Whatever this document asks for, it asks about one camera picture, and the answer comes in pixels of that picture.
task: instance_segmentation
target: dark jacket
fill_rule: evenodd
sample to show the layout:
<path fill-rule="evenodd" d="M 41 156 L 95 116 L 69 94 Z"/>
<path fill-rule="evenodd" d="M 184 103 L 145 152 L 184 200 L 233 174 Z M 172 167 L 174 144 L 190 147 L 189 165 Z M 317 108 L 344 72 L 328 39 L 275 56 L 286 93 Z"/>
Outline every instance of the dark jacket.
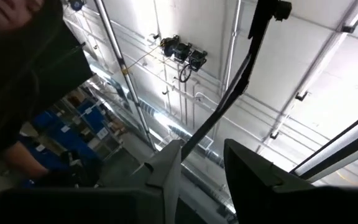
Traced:
<path fill-rule="evenodd" d="M 87 71 L 70 82 L 69 67 L 83 62 L 65 58 L 79 45 L 63 22 L 59 0 L 45 0 L 25 27 L 0 36 L 0 150 L 17 141 L 25 121 L 89 78 Z"/>

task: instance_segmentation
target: black cable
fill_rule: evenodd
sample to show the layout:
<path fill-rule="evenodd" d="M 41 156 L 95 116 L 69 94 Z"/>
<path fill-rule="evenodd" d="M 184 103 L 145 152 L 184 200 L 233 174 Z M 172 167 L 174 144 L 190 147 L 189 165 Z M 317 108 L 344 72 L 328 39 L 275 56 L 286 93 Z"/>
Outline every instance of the black cable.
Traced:
<path fill-rule="evenodd" d="M 185 65 L 185 66 L 183 67 L 183 69 L 180 71 L 180 74 L 179 74 L 179 82 L 185 83 L 185 82 L 187 82 L 187 81 L 189 80 L 189 78 L 191 77 L 192 69 L 190 69 L 189 75 L 188 75 L 184 80 L 182 80 L 181 77 L 182 77 L 183 72 L 185 71 L 185 69 L 188 68 L 188 67 L 190 67 L 190 66 L 191 66 L 190 64 L 187 64 L 187 65 Z"/>

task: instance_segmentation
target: electrical cable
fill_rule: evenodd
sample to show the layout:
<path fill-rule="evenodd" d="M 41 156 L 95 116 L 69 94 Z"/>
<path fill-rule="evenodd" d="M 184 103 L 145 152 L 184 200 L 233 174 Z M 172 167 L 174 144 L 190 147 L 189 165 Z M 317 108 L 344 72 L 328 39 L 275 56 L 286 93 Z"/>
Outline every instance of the electrical cable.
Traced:
<path fill-rule="evenodd" d="M 192 69 L 190 69 L 189 75 L 188 75 L 184 80 L 182 80 L 181 77 L 182 77 L 183 72 L 185 71 L 185 69 L 188 68 L 188 67 L 190 67 L 190 66 L 191 66 L 190 64 L 185 65 L 185 66 L 183 67 L 183 69 L 180 71 L 180 74 L 179 74 L 179 82 L 181 82 L 181 83 L 186 83 L 186 82 L 189 80 L 189 78 L 191 77 Z"/>
<path fill-rule="evenodd" d="M 144 57 L 150 55 L 155 49 L 159 48 L 161 45 L 156 46 L 153 50 L 151 50 L 149 53 L 143 55 L 141 58 L 139 58 L 136 62 L 134 62 L 132 65 L 130 65 L 127 70 L 129 70 L 132 66 L 136 65 L 140 60 L 142 60 Z"/>

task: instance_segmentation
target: person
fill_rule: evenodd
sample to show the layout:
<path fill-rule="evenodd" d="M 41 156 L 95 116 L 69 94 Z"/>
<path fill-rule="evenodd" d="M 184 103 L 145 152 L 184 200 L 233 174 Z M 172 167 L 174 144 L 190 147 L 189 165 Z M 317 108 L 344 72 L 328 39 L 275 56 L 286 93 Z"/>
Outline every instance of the person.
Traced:
<path fill-rule="evenodd" d="M 36 115 L 39 85 L 32 67 L 62 23 L 62 7 L 59 0 L 0 0 L 0 156 L 30 179 L 48 170 L 17 137 Z"/>

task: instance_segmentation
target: ceiling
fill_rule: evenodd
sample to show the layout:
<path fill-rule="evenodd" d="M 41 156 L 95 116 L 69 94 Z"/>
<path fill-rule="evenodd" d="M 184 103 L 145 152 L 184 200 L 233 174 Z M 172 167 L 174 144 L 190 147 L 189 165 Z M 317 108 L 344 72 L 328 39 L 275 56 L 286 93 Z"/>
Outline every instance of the ceiling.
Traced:
<path fill-rule="evenodd" d="M 251 150 L 257 149 L 259 140 L 269 135 L 280 113 L 287 113 L 286 105 L 311 64 L 355 3 L 353 0 L 291 2 L 293 10 L 288 20 L 271 21 L 268 27 L 246 93 L 215 127 L 216 136 L 214 130 L 208 135 L 215 137 L 210 149 L 219 155 L 223 154 L 226 138 L 235 139 Z M 155 45 L 149 46 L 151 34 L 160 33 L 163 38 L 177 34 L 182 42 L 190 42 L 208 52 L 208 61 L 202 70 L 192 74 L 186 85 L 179 85 L 174 79 L 181 65 L 178 67 L 164 58 L 160 49 L 131 66 L 140 98 L 164 108 L 186 129 L 197 130 L 212 113 L 209 108 L 214 108 L 221 96 L 219 90 L 224 83 L 237 1 L 105 0 L 104 3 L 114 21 L 112 26 L 128 66 L 155 48 Z M 239 68 L 250 44 L 246 37 L 255 2 L 242 1 L 241 6 L 230 77 Z M 88 1 L 80 12 L 67 9 L 65 17 L 76 24 L 68 23 L 68 26 L 78 39 L 87 42 L 87 51 L 114 74 L 113 78 L 125 85 L 95 11 L 93 1 Z M 261 151 L 261 155 L 285 170 L 292 169 L 358 118 L 358 27 L 345 38 L 308 93 L 292 110 L 279 137 L 270 143 L 270 148 Z M 206 163 L 198 163 L 199 169 L 216 175 L 208 171 Z M 349 169 L 356 170 L 358 165 Z M 344 172 L 345 178 L 333 174 L 323 181 L 349 185 L 352 182 L 349 179 L 358 180 L 358 170 Z M 225 183 L 220 178 L 214 177 L 216 182 Z"/>

